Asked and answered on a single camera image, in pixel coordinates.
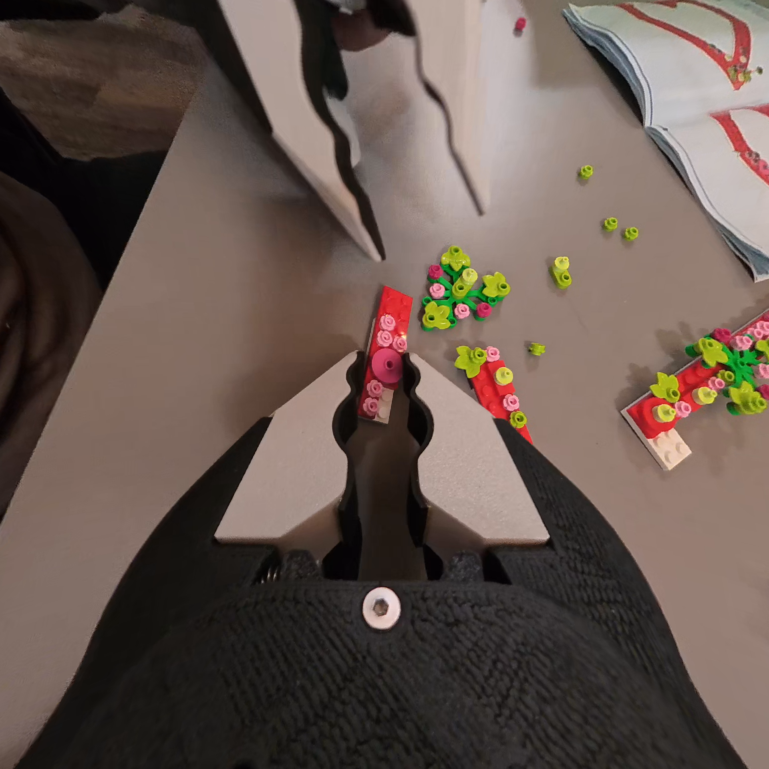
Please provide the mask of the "green lego flower cluster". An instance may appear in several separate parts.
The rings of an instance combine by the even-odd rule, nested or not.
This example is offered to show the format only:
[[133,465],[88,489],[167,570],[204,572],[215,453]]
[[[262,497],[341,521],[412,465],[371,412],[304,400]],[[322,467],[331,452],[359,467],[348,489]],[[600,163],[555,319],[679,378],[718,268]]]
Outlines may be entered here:
[[428,267],[427,283],[420,316],[426,332],[446,331],[467,319],[486,322],[512,290],[499,271],[479,274],[458,245],[448,246]]

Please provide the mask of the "red lego heart frame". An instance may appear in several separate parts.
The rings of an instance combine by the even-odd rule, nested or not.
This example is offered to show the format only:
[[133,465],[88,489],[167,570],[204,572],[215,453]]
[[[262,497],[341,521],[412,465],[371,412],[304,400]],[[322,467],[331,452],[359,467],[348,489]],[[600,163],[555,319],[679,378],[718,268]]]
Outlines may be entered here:
[[690,456],[678,424],[717,403],[736,417],[768,409],[768,311],[741,328],[715,328],[686,347],[689,361],[658,372],[647,392],[621,410],[634,434],[664,471]]

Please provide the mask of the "lego instruction booklet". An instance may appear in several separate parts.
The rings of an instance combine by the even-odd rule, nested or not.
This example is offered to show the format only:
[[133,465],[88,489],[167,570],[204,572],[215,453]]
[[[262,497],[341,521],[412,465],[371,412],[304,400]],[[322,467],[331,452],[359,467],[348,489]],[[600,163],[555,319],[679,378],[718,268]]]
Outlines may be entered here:
[[625,78],[646,133],[755,282],[768,275],[768,10],[756,2],[569,5]]

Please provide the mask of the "red lego strip lime leaves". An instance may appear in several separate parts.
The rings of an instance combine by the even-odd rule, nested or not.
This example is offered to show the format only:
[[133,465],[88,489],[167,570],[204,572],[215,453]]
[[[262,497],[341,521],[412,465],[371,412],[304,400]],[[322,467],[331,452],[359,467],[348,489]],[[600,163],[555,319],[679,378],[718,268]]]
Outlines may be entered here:
[[464,372],[478,403],[533,444],[527,416],[514,386],[514,373],[495,346],[456,348],[455,367]]

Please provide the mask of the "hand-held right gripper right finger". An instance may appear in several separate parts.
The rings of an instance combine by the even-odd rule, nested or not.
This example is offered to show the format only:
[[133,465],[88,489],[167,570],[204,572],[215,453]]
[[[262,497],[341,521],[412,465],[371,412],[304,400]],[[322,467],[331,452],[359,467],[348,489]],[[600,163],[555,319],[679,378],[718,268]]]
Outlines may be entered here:
[[427,578],[453,556],[484,561],[498,548],[537,548],[550,536],[495,419],[417,354],[403,359],[408,429],[417,444],[407,497],[409,534]]

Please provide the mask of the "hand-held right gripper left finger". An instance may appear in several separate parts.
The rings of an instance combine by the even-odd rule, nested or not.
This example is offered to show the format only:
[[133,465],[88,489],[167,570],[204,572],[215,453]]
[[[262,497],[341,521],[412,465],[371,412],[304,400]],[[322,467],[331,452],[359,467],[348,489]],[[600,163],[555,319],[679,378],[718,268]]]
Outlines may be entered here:
[[364,353],[353,351],[278,408],[218,524],[220,544],[308,551],[329,578],[357,578],[362,532],[348,443]]

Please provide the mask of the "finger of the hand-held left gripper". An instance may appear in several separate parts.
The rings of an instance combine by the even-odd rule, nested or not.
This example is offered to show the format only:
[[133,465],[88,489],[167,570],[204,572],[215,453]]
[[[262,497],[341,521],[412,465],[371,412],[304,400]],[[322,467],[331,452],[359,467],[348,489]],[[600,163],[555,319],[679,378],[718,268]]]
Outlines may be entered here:
[[224,18],[272,138],[360,249],[386,258],[351,144],[324,94],[328,14],[320,2],[224,1]]
[[481,76],[482,1],[406,1],[415,28],[418,77],[440,107],[447,144],[478,215],[490,205],[483,154],[487,117]]

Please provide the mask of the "person's left hand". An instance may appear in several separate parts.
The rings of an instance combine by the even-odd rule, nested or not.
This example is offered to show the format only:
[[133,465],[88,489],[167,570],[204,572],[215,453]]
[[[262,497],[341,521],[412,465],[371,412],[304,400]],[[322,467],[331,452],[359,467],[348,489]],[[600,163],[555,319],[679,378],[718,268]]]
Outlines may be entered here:
[[333,39],[342,51],[361,52],[383,42],[391,33],[375,24],[368,9],[336,12],[331,18]]

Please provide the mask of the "red lego strip pink flowers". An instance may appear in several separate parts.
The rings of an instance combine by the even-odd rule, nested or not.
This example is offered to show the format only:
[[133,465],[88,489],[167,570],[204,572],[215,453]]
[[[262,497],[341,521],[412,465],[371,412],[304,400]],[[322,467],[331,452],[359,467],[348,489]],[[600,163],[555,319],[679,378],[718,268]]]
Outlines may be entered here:
[[413,299],[384,286],[370,327],[358,417],[389,423],[392,401],[402,378],[403,356],[408,351]]

